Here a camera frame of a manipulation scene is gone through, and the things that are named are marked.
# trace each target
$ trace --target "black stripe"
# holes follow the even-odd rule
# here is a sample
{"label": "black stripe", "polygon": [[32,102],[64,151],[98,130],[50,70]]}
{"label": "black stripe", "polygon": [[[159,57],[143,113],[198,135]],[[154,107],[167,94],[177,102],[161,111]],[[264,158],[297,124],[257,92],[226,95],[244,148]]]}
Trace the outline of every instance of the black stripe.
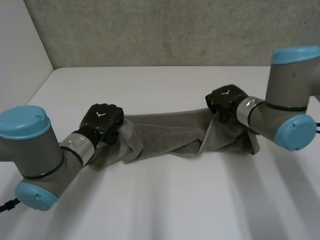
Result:
{"label": "black stripe", "polygon": [[263,104],[263,103],[265,103],[265,102],[264,101],[258,102],[255,106],[253,106],[253,108],[251,108],[251,110],[250,110],[250,112],[248,114],[248,125],[249,125],[250,128],[251,128],[250,118],[251,118],[252,113],[254,112],[256,107],[258,107],[260,104]]}
{"label": "black stripe", "polygon": [[60,148],[63,149],[63,150],[66,150],[66,151],[68,151],[68,152],[70,152],[70,153],[72,153],[72,154],[79,160],[79,162],[80,162],[80,164],[81,164],[81,168],[84,167],[84,161],[82,160],[82,158],[80,157],[80,155],[79,155],[76,151],[70,149],[70,148],[67,147],[67,146],[60,146]]}
{"label": "black stripe", "polygon": [[46,172],[44,174],[41,174],[41,175],[38,175],[38,176],[25,176],[25,175],[22,175],[22,177],[24,177],[25,179],[29,179],[29,180],[43,179],[43,178],[55,173],[56,171],[58,171],[59,168],[61,168],[61,166],[64,164],[64,161],[65,161],[65,159],[62,156],[61,162],[54,169],[52,169],[51,171],[48,171],[48,172]]}
{"label": "black stripe", "polygon": [[307,106],[277,106],[271,103],[265,103],[267,107],[275,110],[285,111],[285,112],[305,112],[307,111]]}

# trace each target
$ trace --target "white wall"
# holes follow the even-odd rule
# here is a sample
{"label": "white wall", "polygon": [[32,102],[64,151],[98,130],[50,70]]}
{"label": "white wall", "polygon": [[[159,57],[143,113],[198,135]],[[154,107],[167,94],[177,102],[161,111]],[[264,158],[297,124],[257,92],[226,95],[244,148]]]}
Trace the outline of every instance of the white wall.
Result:
{"label": "white wall", "polygon": [[0,0],[0,112],[26,104],[52,71],[23,0]]}

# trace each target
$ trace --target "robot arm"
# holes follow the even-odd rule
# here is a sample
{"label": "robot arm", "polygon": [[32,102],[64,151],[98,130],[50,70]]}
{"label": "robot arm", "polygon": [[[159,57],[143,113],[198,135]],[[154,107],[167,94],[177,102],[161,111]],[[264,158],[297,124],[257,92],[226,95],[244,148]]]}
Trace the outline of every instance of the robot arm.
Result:
{"label": "robot arm", "polygon": [[271,60],[265,101],[247,97],[236,117],[243,125],[287,150],[300,150],[315,137],[306,115],[310,96],[320,95],[320,47],[278,49]]}
{"label": "robot arm", "polygon": [[118,139],[124,112],[95,104],[80,128],[58,143],[46,112],[38,106],[9,109],[0,115],[0,161],[14,162],[23,180],[15,196],[37,210],[49,210],[88,163],[99,142]]}

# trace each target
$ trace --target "table surface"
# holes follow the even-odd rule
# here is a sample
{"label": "table surface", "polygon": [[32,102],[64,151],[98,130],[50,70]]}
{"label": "table surface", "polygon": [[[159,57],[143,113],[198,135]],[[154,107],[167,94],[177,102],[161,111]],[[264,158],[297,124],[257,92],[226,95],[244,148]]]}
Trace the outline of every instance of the table surface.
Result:
{"label": "table surface", "polygon": [[[125,114],[206,107],[205,96],[235,84],[264,98],[269,67],[90,67],[54,71],[29,102],[44,108],[59,141],[95,103]],[[308,113],[320,120],[312,97]],[[46,212],[19,204],[0,214],[1,240],[308,240],[320,236],[320,136],[289,152],[258,136],[254,156],[172,155],[100,171],[85,167]],[[22,179],[1,163],[0,203]]]}

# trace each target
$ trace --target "black cable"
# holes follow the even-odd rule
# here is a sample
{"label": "black cable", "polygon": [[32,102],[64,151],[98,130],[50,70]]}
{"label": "black cable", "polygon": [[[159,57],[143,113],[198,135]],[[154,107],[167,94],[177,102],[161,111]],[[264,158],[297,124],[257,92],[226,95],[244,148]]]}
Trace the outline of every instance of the black cable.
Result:
{"label": "black cable", "polygon": [[0,206],[0,213],[4,212],[5,210],[9,211],[14,209],[18,203],[20,203],[20,201],[17,198],[7,201],[4,205]]}

